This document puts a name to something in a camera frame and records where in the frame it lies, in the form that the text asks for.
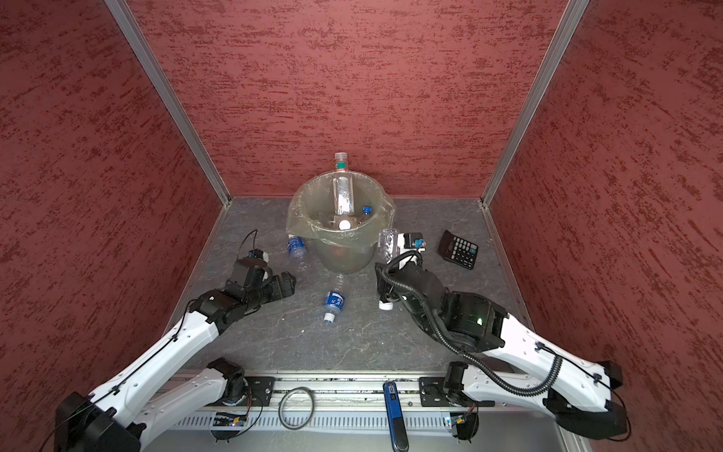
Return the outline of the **red white label water bottle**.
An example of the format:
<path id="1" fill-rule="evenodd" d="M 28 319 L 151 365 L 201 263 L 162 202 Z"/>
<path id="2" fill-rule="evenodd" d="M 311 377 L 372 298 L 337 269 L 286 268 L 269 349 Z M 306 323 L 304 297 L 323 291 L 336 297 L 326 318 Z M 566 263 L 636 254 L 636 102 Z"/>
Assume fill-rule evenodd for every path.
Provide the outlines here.
<path id="1" fill-rule="evenodd" d="M 358 216 L 336 215 L 319 212 L 314 218 L 322 228 L 333 231 L 350 231 L 361 224 Z"/>

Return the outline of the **long clear bottle blue label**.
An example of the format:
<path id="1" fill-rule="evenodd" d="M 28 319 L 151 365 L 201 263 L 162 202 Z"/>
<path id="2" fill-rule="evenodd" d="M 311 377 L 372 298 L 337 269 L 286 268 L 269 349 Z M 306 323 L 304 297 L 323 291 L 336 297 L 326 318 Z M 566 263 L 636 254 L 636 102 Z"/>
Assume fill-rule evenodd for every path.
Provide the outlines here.
<path id="1" fill-rule="evenodd" d="M 394 228 L 384 229 L 380 232 L 380 242 L 378 243 L 378 247 L 380 248 L 382 263 L 386 264 L 397 256 L 397 236 L 398 231 Z M 386 301 L 386 296 L 381 294 L 378 308 L 382 311 L 391 311 L 393 310 L 393 303 L 391 301 Z"/>

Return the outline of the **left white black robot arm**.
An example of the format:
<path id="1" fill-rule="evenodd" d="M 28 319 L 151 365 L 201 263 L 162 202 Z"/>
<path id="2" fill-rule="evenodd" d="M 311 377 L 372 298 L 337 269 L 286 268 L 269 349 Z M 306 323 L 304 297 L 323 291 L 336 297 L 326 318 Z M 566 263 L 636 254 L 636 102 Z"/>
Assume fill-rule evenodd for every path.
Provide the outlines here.
<path id="1" fill-rule="evenodd" d="M 263 305 L 292 297 L 297 279 L 276 274 L 267 261 L 235 262 L 224 288 L 192 299 L 178 323 L 126 369 L 88 395 L 72 393 L 56 409 L 50 435 L 56 451 L 141 451 L 192 412 L 219 402 L 252 408 L 252 388 L 242 367 L 218 358 L 193 379 L 157 392 L 197 352 Z"/>

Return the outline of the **small blue label bottle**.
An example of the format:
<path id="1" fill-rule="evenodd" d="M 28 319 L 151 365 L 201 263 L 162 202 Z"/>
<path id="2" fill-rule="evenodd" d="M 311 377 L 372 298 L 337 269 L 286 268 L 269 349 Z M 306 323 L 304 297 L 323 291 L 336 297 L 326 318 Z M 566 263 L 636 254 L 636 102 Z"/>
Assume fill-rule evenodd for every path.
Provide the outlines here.
<path id="1" fill-rule="evenodd" d="M 333 280 L 331 290 L 325 297 L 323 303 L 324 316 L 323 321 L 325 323 L 333 324 L 337 316 L 343 311 L 346 303 L 346 276 L 344 274 L 338 274 Z"/>

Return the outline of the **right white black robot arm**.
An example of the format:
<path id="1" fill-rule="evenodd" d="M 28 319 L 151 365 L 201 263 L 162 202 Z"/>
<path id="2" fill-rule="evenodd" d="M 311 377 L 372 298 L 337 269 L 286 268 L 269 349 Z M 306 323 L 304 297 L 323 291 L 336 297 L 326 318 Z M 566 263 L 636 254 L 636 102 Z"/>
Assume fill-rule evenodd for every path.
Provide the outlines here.
<path id="1" fill-rule="evenodd" d="M 481 295 L 452 291 L 414 260 L 376 264 L 380 297 L 401 303 L 414 323 L 457 356 L 442 391 L 457 405 L 499 401 L 552 416 L 592 440 L 625 441 L 631 422 L 616 391 L 622 370 L 559 348 Z"/>

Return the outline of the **blue label bottle cap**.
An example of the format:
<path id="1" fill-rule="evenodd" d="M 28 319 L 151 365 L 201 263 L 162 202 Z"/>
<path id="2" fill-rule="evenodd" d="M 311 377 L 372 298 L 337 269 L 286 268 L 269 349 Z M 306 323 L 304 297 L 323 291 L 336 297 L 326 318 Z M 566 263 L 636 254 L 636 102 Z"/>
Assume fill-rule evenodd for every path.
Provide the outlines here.
<path id="1" fill-rule="evenodd" d="M 295 269 L 295 273 L 304 274 L 307 272 L 309 258 L 308 250 L 304 241 L 297 235 L 288 235 L 287 250 Z"/>

